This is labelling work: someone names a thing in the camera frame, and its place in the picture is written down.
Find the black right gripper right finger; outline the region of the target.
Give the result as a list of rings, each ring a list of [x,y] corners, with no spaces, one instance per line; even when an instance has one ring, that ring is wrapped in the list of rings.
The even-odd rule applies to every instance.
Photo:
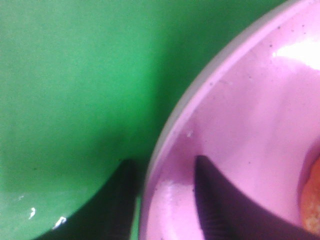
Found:
[[[234,186],[205,155],[194,164],[194,195],[206,240],[317,240],[264,209]]]

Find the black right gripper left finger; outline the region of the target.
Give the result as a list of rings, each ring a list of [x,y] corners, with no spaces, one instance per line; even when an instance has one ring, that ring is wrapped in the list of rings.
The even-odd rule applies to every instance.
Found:
[[[56,229],[38,240],[128,240],[137,196],[137,167],[124,160],[102,188]]]

